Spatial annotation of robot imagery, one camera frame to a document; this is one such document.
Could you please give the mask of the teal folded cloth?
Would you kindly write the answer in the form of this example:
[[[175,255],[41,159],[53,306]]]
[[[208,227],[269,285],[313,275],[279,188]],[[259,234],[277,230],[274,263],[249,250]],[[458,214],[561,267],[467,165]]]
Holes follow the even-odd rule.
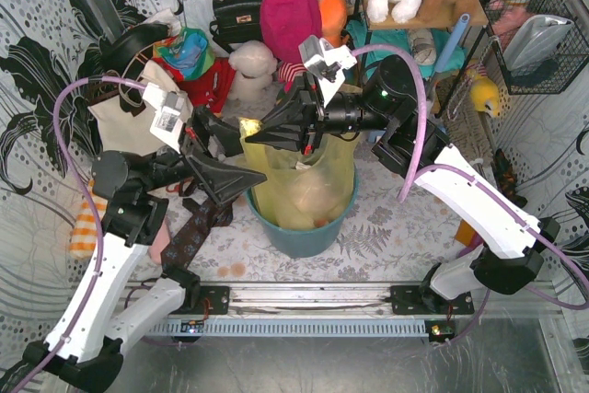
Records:
[[[367,29],[363,22],[352,20],[347,24],[345,29],[350,34],[353,46],[355,48],[365,45]],[[450,34],[445,30],[439,29],[432,29],[431,33],[433,34],[433,42],[436,53],[440,54],[449,41]],[[411,53],[407,32],[405,29],[376,30],[372,34],[370,43],[390,44],[397,46],[408,53]],[[370,52],[366,55],[365,64],[372,64],[387,57],[388,55],[390,55],[390,52],[386,51]],[[452,54],[450,55],[445,65],[444,72],[458,70],[465,62],[466,55],[467,51],[461,46],[457,45],[452,51]],[[423,78],[429,78],[433,75],[434,65],[421,65],[420,71]]]

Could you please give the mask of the yellow plush duck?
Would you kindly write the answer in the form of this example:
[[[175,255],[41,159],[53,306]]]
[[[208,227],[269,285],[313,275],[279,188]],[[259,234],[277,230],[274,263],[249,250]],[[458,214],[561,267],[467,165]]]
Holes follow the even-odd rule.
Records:
[[[486,68],[482,64],[470,64],[467,67],[466,75],[470,81],[469,97],[475,110],[496,118],[500,111],[500,91],[488,77]]]

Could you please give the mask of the black hat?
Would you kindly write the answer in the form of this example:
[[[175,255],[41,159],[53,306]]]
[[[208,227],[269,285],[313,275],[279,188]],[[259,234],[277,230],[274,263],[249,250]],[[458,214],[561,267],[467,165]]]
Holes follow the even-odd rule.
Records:
[[[131,59],[151,44],[169,36],[169,26],[163,23],[142,23],[125,31],[113,43],[100,46],[102,67],[121,74]]]

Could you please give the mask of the dark floral necktie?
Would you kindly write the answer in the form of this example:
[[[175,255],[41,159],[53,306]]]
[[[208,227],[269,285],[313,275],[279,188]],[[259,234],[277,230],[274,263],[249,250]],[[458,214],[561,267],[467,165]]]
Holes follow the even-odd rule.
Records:
[[[189,268],[212,229],[231,224],[233,202],[217,205],[211,198],[202,203],[190,198],[183,199],[182,206],[191,212],[191,217],[160,254],[164,274]]]

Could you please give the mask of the cream canvas tote bag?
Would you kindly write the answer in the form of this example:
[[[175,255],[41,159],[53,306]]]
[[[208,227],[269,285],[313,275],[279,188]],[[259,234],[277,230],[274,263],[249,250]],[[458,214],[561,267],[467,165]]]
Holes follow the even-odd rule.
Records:
[[[140,75],[143,84],[155,83],[166,92],[180,93],[179,86],[156,62],[146,63]],[[149,104],[137,116],[121,109],[118,96],[89,107],[97,119],[103,151],[122,151],[139,156],[151,155],[166,145],[150,133],[156,110]]]

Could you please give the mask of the purple orange sock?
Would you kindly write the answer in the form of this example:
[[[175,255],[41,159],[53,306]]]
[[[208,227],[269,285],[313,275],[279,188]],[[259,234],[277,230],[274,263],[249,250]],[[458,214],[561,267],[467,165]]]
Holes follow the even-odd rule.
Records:
[[[461,258],[483,244],[482,237],[465,220],[460,221],[454,239],[463,246],[456,254],[458,258]]]

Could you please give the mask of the pink striped plush doll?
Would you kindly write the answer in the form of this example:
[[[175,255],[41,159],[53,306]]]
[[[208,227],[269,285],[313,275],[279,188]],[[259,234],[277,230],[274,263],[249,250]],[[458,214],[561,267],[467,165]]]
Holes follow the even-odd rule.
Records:
[[[277,79],[283,84],[284,91],[288,92],[294,80],[305,72],[303,64],[282,63],[277,70]]]

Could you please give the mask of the yellow trash bag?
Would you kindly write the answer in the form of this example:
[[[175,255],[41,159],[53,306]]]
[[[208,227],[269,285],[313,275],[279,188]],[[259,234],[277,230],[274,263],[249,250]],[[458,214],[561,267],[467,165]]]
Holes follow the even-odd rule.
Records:
[[[261,121],[240,117],[240,138],[245,158],[240,165],[263,173],[267,180],[251,189],[254,208],[280,228],[309,231],[340,217],[352,200],[356,138],[326,134],[309,156],[247,142]]]

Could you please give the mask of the orange checkered towel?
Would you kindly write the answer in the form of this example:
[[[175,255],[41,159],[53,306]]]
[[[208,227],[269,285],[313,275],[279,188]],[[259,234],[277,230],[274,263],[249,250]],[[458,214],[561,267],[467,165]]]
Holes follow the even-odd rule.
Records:
[[[76,260],[89,259],[94,252],[97,239],[94,215],[87,199],[83,197],[68,246],[70,256]]]

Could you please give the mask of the aluminium rail base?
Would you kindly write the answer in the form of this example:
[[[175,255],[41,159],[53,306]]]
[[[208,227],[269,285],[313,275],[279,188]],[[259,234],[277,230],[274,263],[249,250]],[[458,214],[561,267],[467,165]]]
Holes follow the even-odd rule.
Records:
[[[128,284],[98,334],[129,350],[143,337],[424,338],[446,341],[483,319],[544,320],[563,310],[523,290],[477,289],[430,311],[414,283],[205,283],[193,307],[174,283]]]

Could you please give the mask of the orange plush toy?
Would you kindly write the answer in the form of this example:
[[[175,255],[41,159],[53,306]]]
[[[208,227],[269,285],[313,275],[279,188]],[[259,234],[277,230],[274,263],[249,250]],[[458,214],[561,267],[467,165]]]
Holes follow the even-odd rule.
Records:
[[[347,22],[345,0],[318,0],[322,37],[334,48],[342,45],[341,33]]]

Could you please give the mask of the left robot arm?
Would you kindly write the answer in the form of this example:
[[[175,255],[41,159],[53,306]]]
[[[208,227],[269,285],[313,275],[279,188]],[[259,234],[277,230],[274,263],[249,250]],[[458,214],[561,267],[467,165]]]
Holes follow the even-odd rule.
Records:
[[[157,322],[202,303],[201,280],[190,264],[211,231],[231,223],[234,200],[265,176],[212,154],[216,144],[226,156],[240,155],[240,131],[205,107],[177,121],[170,138],[175,147],[164,154],[109,150],[95,160],[88,193],[107,203],[98,217],[97,245],[57,325],[26,347],[22,361],[31,375],[45,371],[82,391],[103,392],[121,371],[125,354]],[[147,294],[117,313],[129,277],[165,223],[168,202],[155,190],[185,180],[205,191],[205,201],[164,246],[161,275]]]

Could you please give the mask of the magenta felt bag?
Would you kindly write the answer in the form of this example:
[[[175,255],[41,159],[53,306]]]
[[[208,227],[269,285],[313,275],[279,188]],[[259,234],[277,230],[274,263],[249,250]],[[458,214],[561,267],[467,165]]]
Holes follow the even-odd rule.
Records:
[[[262,0],[260,29],[275,58],[300,64],[299,45],[309,36],[321,36],[318,0]]]

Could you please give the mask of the silver foil pouch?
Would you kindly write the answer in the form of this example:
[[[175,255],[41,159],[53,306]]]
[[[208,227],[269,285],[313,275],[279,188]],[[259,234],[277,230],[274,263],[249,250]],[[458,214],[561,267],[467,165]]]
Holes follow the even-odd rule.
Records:
[[[566,17],[532,16],[519,28],[502,52],[507,69],[514,71],[548,58],[573,25],[574,22]]]

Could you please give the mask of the cream plush sheep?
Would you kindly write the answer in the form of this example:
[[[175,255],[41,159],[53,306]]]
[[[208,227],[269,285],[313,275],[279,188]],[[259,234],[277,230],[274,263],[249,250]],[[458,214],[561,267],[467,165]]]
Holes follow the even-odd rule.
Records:
[[[272,83],[278,61],[262,42],[251,40],[230,53],[229,65],[236,71],[228,99],[245,102],[262,98]]]

